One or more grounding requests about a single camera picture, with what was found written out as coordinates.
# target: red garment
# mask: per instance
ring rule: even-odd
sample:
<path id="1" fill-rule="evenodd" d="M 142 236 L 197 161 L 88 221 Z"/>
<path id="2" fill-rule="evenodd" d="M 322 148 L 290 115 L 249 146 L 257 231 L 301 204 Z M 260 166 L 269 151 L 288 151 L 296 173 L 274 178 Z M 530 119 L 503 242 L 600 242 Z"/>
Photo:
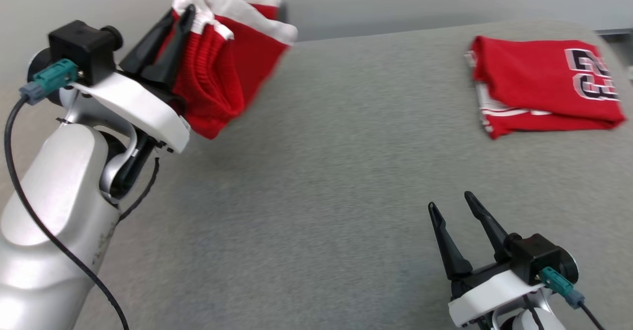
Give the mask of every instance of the red garment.
<path id="1" fill-rule="evenodd" d="M 479 36 L 471 49 L 482 121 L 493 139 L 516 130 L 613 129 L 626 120 L 595 46 Z"/>
<path id="2" fill-rule="evenodd" d="M 294 43 L 296 28 L 274 20 L 280 3 L 174 0 L 176 16 L 196 6 L 174 93 L 185 98 L 185 118 L 198 134 L 213 139 L 238 117 Z"/>

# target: red and white cloth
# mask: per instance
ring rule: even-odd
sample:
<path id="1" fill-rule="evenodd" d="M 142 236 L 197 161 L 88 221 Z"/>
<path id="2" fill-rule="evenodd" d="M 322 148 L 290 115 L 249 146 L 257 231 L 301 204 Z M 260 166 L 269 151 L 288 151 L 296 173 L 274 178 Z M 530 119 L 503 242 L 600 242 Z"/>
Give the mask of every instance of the red and white cloth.
<path id="1" fill-rule="evenodd" d="M 173 91 L 192 129 L 213 139 L 248 107 L 297 29 L 275 20 L 281 0 L 174 0 L 174 15 L 190 4 L 196 17 Z"/>
<path id="2" fill-rule="evenodd" d="M 492 139 L 517 130 L 614 129 L 626 120 L 610 73 L 590 44 L 479 36 L 466 58 Z"/>

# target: gray fabric tablecloth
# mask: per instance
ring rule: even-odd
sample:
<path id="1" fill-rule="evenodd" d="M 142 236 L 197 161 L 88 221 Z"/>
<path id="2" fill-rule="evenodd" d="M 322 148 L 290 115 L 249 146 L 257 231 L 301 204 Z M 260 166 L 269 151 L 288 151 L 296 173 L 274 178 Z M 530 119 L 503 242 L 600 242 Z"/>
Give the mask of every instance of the gray fabric tablecloth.
<path id="1" fill-rule="evenodd" d="M 101 276 L 131 328 L 453 329 L 427 203 L 473 266 L 486 265 L 492 247 L 465 190 L 507 231 L 568 249 L 588 306 L 610 330 L 633 328 L 633 124 L 492 141 L 463 58 L 475 35 L 597 44 L 633 116 L 622 66 L 574 24 L 296 44 L 219 138 L 192 136 L 183 155 L 163 156 L 149 198 L 117 229 Z M 552 304 L 568 329 L 593 328 L 560 297 Z M 98 289 L 77 328 L 120 328 Z"/>

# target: black cable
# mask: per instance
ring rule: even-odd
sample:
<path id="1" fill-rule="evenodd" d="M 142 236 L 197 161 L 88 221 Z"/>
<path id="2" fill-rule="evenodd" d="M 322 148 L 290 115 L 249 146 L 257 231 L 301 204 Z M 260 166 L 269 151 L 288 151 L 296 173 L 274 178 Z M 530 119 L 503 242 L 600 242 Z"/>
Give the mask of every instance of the black cable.
<path id="1" fill-rule="evenodd" d="M 152 177 L 151 177 L 151 179 L 149 179 L 149 183 L 147 183 L 147 186 L 145 187 L 145 190 L 143 190 L 143 192 L 140 193 L 140 197 L 138 197 L 138 199 L 136 199 L 136 201 L 134 201 L 134 204 L 132 204 L 129 208 L 127 208 L 127 210 L 125 210 L 124 213 L 122 213 L 120 215 L 119 220 L 117 222 L 117 225 L 121 221 L 123 221 L 126 217 L 128 217 L 130 215 L 130 213 L 134 209 L 136 209 L 137 206 L 140 205 L 140 202 L 143 201 L 143 199 L 145 199 L 147 194 L 149 194 L 149 190 L 154 185 L 154 182 L 156 182 L 156 175 L 158 175 L 158 169 L 159 168 L 160 168 L 160 163 L 158 163 L 158 157 L 156 157 L 156 158 L 154 158 L 154 172 L 152 172 Z"/>
<path id="2" fill-rule="evenodd" d="M 599 330 L 605 330 L 604 326 L 602 326 L 602 324 L 600 324 L 600 321 L 598 321 L 595 316 L 593 315 L 593 313 L 589 310 L 589 308 L 587 307 L 587 305 L 585 305 L 585 303 L 580 303 L 579 304 L 581 306 L 581 309 L 584 310 L 584 312 L 587 314 L 587 316 L 591 319 L 591 321 L 594 323 L 595 327 L 598 328 Z"/>
<path id="3" fill-rule="evenodd" d="M 541 319 L 539 318 L 539 315 L 536 313 L 536 310 L 534 310 L 534 306 L 532 306 L 532 303 L 530 302 L 529 298 L 527 298 L 527 294 L 523 296 L 523 300 L 525 301 L 525 304 L 527 305 L 527 309 L 530 310 L 530 312 L 532 313 L 532 319 L 534 319 L 536 326 L 539 327 L 539 330 L 545 330 L 545 328 L 543 328 L 543 323 L 541 323 Z"/>
<path id="4" fill-rule="evenodd" d="M 46 225 L 39 219 L 38 215 L 33 210 L 33 207 L 29 203 L 26 195 L 24 194 L 24 190 L 22 189 L 22 184 L 20 184 L 20 179 L 18 178 L 18 174 L 15 170 L 15 164 L 13 162 L 13 152 L 11 150 L 11 133 L 13 132 L 13 123 L 15 122 L 15 117 L 20 112 L 20 109 L 24 106 L 24 104 L 29 100 L 27 96 L 23 96 L 20 101 L 15 105 L 11 113 L 9 114 L 9 118 L 6 122 L 6 127 L 4 128 L 4 156 L 6 158 L 6 166 L 9 170 L 9 176 L 11 177 L 11 182 L 13 183 L 13 187 L 15 188 L 16 194 L 18 194 L 18 198 L 22 201 L 24 208 L 29 213 L 30 217 L 33 221 L 38 225 L 40 230 L 50 239 L 57 248 L 59 248 L 70 260 L 72 260 L 77 267 L 79 267 L 86 275 L 101 289 L 103 294 L 105 294 L 106 298 L 112 305 L 113 308 L 117 311 L 119 319 L 121 319 L 121 324 L 123 325 L 124 330 L 129 330 L 129 326 L 127 324 L 127 320 L 125 319 L 125 315 L 123 314 L 123 310 L 118 305 L 117 300 L 112 295 L 112 293 L 108 290 L 106 285 L 97 277 L 97 275 L 91 271 L 88 266 L 86 266 L 77 256 L 75 256 L 63 243 L 61 243 L 55 235 L 53 235 Z"/>

